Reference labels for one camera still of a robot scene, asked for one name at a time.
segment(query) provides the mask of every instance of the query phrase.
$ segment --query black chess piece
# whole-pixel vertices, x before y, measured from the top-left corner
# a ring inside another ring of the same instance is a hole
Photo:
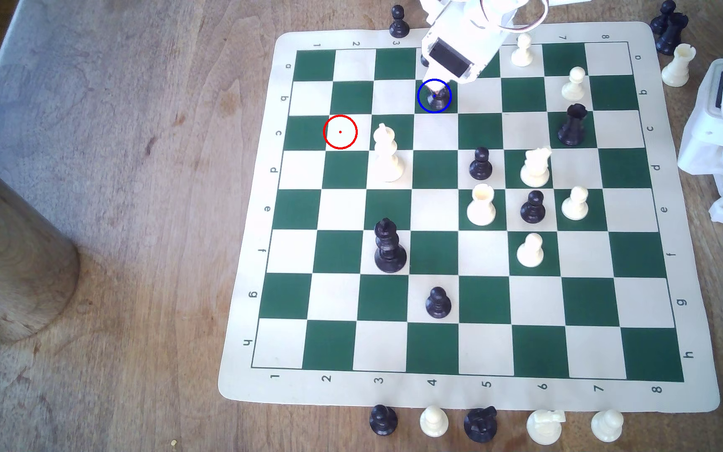
[[[435,287],[426,298],[426,311],[433,318],[443,318],[451,313],[451,299],[442,287]]]
[[[374,261],[382,272],[394,273],[407,264],[407,251],[398,243],[397,226],[389,218],[375,225]]]
[[[409,24],[403,20],[403,6],[392,6],[392,24],[390,24],[390,36],[401,39],[409,34]]]
[[[543,192],[531,190],[528,199],[520,206],[520,218],[527,223],[535,224],[546,218],[546,207],[543,206]]]
[[[655,35],[662,35],[665,33],[666,28],[668,28],[668,18],[676,8],[677,4],[674,3],[674,0],[665,0],[665,2],[660,5],[660,15],[649,22],[651,32]]]
[[[470,176],[475,180],[485,180],[492,175],[490,151],[486,147],[477,147],[476,155],[470,163]]]
[[[568,120],[557,131],[557,138],[562,144],[578,146],[585,140],[585,128],[582,120],[587,116],[587,108],[582,104],[573,104],[567,110]]]
[[[395,410],[383,405],[374,406],[373,410],[369,413],[369,427],[381,436],[392,434],[397,427]]]
[[[467,412],[467,416],[464,417],[464,432],[467,437],[475,442],[491,441],[498,430],[496,414],[494,406],[474,408]]]

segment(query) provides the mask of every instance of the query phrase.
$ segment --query chessboard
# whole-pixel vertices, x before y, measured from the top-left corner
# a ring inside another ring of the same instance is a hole
[[[218,386],[232,400],[327,406],[703,412],[719,404],[654,40],[643,23],[546,24],[510,37],[431,111],[420,41],[387,31],[281,36],[272,58]],[[557,138],[582,67],[581,145]],[[405,165],[382,182],[373,132]],[[489,149],[492,175],[469,173]],[[550,147],[546,216],[520,217],[528,149]],[[467,219],[472,189],[495,221]],[[580,221],[561,213],[587,188]],[[397,224],[407,264],[374,263]],[[517,248],[543,241],[537,267]],[[428,315],[443,287],[451,313]]]

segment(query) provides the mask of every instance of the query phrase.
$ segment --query wood grain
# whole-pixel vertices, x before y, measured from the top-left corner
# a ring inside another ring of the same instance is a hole
[[[723,2],[683,4],[697,58],[692,81],[665,90],[677,143],[699,80],[723,57]],[[594,0],[554,8],[549,22],[645,22],[658,6]],[[591,413],[570,413],[560,441],[540,447],[525,412],[500,413],[496,439],[477,445],[462,411],[429,438],[419,410],[399,409],[400,427],[376,437],[366,408],[218,394],[276,37],[384,29],[390,7],[23,0],[0,56],[0,176],[79,245],[82,278],[51,328],[0,345],[0,450],[723,450],[723,403],[628,414],[611,444],[590,432]],[[423,26],[418,3],[404,7]],[[712,180],[681,179],[723,399],[723,225],[707,214]]]

